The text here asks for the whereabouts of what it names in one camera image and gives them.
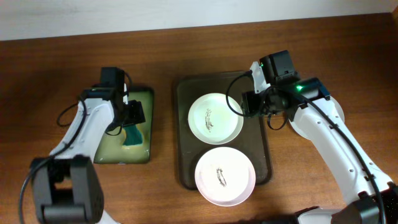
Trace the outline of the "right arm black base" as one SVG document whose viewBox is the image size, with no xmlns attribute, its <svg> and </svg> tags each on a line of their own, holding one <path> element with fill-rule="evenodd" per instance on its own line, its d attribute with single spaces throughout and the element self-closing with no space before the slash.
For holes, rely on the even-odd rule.
<svg viewBox="0 0 398 224">
<path fill-rule="evenodd" d="M 331 224 L 332 215 L 341 209 L 324 209 L 318 206 L 306 208 L 298 212 L 281 215 L 267 220 L 261 220 L 261 224 Z"/>
</svg>

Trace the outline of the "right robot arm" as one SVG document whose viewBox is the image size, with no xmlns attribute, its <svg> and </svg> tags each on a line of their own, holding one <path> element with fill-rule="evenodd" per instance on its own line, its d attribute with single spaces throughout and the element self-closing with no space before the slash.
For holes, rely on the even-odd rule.
<svg viewBox="0 0 398 224">
<path fill-rule="evenodd" d="M 244 76 L 254 89 L 243 93 L 243 115 L 284 113 L 285 122 L 316 147 L 346 204 L 306 208 L 281 223 L 397 223 L 397 184 L 365 153 L 318 78 L 300 78 L 286 50 L 253 62 Z"/>
</svg>

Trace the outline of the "white plate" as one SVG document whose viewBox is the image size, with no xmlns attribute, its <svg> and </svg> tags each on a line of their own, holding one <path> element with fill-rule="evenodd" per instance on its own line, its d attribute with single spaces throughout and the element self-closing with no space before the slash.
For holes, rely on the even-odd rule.
<svg viewBox="0 0 398 224">
<path fill-rule="evenodd" d="M 194 176 L 201 195 L 221 207 L 243 203 L 256 184 L 252 162 L 232 147 L 217 147 L 204 153 L 196 164 Z"/>
<path fill-rule="evenodd" d="M 222 93 L 209 93 L 196 99 L 188 111 L 188 125 L 195 137 L 212 145 L 235 139 L 244 124 L 242 109 Z"/>
<path fill-rule="evenodd" d="M 330 97 L 330 100 L 331 100 L 332 102 L 334 102 L 335 108 L 336 108 L 336 110 L 337 110 L 337 113 L 338 113 L 339 117 L 341 118 L 341 120 L 342 120 L 343 122 L 345 122 L 345 115 L 344 115 L 343 109 L 342 109 L 342 107 L 340 106 L 340 104 L 339 104 L 332 96 Z M 305 134 L 293 121 L 289 121 L 289 123 L 290 123 L 291 127 L 293 128 L 293 130 L 294 130 L 298 135 L 300 135 L 301 137 L 303 137 L 303 138 L 305 138 L 305 139 L 308 140 L 307 135 L 306 135 L 306 134 Z"/>
</svg>

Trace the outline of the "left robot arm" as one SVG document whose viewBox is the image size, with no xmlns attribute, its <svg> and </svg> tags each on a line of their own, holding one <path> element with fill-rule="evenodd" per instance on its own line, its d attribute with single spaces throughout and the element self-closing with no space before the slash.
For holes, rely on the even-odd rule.
<svg viewBox="0 0 398 224">
<path fill-rule="evenodd" d="M 24 223 L 24 193 L 32 186 L 40 223 L 114 223 L 104 209 L 104 194 L 94 159 L 104 135 L 117 129 L 128 146 L 142 144 L 137 124 L 145 122 L 142 104 L 129 100 L 132 80 L 118 67 L 103 67 L 100 81 L 84 89 L 76 102 L 74 120 L 47 157 L 32 160 L 18 200 Z"/>
</svg>

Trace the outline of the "yellow green sponge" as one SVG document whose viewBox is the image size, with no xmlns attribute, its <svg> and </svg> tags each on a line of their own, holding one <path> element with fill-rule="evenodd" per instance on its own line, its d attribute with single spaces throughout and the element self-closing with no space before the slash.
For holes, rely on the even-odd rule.
<svg viewBox="0 0 398 224">
<path fill-rule="evenodd" d="M 123 146 L 135 146 L 140 145 L 144 142 L 142 133 L 137 128 L 136 125 L 133 126 L 125 126 L 123 128 L 126 138 L 123 142 Z"/>
</svg>

